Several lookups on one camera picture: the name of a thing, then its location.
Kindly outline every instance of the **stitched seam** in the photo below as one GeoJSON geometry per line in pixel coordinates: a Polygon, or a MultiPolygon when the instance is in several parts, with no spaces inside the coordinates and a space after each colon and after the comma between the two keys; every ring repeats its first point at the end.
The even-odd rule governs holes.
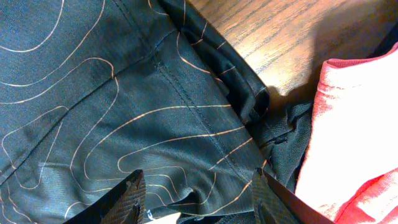
{"type": "MultiPolygon", "coordinates": [[[[137,29],[138,29],[139,33],[137,34],[137,36],[138,36],[139,40],[141,41],[141,43],[143,44],[143,46],[145,46],[146,48],[150,49],[150,47],[148,47],[147,42],[144,42],[144,33],[141,31],[141,28],[138,26],[138,24],[135,22],[135,20],[132,19],[132,20],[133,20],[133,23],[135,23],[136,27],[134,27],[134,26],[130,23],[130,20],[127,18],[126,14],[123,12],[123,10],[121,9],[121,7],[116,3],[116,1],[115,1],[115,0],[112,0],[112,1],[113,1],[113,3],[116,5],[116,7],[118,7],[118,9],[122,12],[124,18],[126,19],[127,23],[130,25],[130,27],[131,27],[133,30],[134,30],[134,28],[137,28],[137,29]]],[[[127,7],[126,7],[126,5],[124,4],[124,2],[123,2],[122,0],[119,0],[119,1],[122,2],[124,8],[127,10],[127,7]]]]}
{"type": "MultiPolygon", "coordinates": [[[[141,33],[141,35],[142,35],[142,38],[145,39],[145,41],[148,43],[148,40],[146,39],[146,37],[145,37],[143,31],[141,30],[140,25],[134,20],[134,17],[132,16],[132,14],[130,13],[129,9],[128,9],[128,8],[126,7],[126,5],[124,4],[123,0],[119,0],[119,1],[123,4],[125,10],[127,10],[127,12],[129,13],[130,18],[132,19],[132,22],[137,26],[138,31],[139,31],[139,32],[141,33]]],[[[158,58],[157,53],[156,53],[155,50],[154,50],[154,62],[155,62],[155,66],[157,67],[157,69],[158,69],[158,71],[160,72],[160,74],[162,74],[162,76],[165,77],[165,78],[169,81],[169,83],[171,84],[171,86],[174,88],[174,90],[175,90],[175,91],[177,92],[177,94],[179,95],[180,99],[188,106],[188,103],[187,103],[186,99],[184,99],[184,98],[182,97],[181,93],[177,90],[176,86],[169,80],[169,78],[167,77],[166,74],[168,74],[170,77],[173,78],[174,82],[178,85],[178,87],[181,89],[181,91],[184,93],[184,95],[187,97],[187,99],[188,99],[188,100],[191,102],[191,104],[196,108],[196,112],[200,115],[201,118],[199,118],[198,115],[195,114],[195,113],[193,112],[193,109],[192,109],[192,108],[189,108],[189,111],[191,111],[192,115],[194,115],[194,117],[195,117],[195,118],[197,119],[197,121],[201,124],[201,126],[205,129],[205,131],[206,131],[208,134],[211,134],[211,133],[210,133],[210,125],[209,125],[208,121],[203,117],[203,115],[201,114],[201,112],[199,111],[199,109],[198,109],[198,108],[196,107],[196,105],[194,104],[193,100],[189,97],[189,95],[188,95],[187,92],[184,90],[183,86],[179,83],[179,81],[176,79],[176,77],[175,77],[174,75],[172,75],[172,73],[167,69],[166,66],[163,66],[166,74],[165,74],[165,73],[162,71],[162,69],[158,66],[158,63],[160,64],[160,63],[162,62],[162,59],[158,58]]],[[[219,146],[218,144],[216,144],[216,142],[215,142],[215,141],[217,141],[218,143],[220,143],[220,144],[222,145],[223,149],[225,149],[225,145],[224,145],[220,140],[217,140],[217,139],[215,139],[214,137],[211,137],[210,139],[211,139],[211,141],[213,142],[213,144],[216,146],[217,150],[221,153],[222,156],[227,155],[227,153],[225,153],[224,150],[222,150],[222,149],[220,148],[220,146],[219,146]]],[[[231,161],[229,158],[226,158],[226,162],[228,163],[228,165],[230,166],[230,168],[236,173],[236,175],[237,175],[242,181],[248,182],[248,180],[246,180],[246,178],[244,178],[244,176],[243,176],[242,174],[240,174],[240,173],[234,168],[234,166],[231,164],[231,163],[234,163],[233,161],[231,161]]]]}

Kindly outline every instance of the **wood grain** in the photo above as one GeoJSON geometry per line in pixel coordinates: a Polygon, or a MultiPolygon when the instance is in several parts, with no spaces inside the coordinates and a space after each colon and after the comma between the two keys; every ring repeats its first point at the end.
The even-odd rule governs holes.
{"type": "Polygon", "coordinates": [[[398,22],[397,0],[190,0],[271,92],[313,98],[322,62],[365,58],[398,22]]]}

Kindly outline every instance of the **topographic pattern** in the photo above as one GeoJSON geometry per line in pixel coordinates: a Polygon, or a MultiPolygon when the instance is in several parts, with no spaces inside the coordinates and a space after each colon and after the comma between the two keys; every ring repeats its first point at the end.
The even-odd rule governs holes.
{"type": "Polygon", "coordinates": [[[252,210],[267,161],[245,124],[268,95],[188,2],[0,9],[1,223],[62,223],[136,169],[145,222],[252,210]]]}

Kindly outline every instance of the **wooden table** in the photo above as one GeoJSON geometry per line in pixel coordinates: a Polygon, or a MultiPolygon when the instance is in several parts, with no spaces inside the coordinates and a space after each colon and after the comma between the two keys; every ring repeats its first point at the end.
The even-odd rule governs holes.
{"type": "Polygon", "coordinates": [[[365,58],[398,22],[398,0],[190,1],[269,87],[271,108],[313,98],[324,60],[365,58]]]}

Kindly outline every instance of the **pink shirt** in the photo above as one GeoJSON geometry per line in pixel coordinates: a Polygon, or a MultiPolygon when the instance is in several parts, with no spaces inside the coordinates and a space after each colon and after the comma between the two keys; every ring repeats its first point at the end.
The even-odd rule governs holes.
{"type": "Polygon", "coordinates": [[[295,193],[334,222],[398,222],[397,49],[323,63],[295,193]]]}

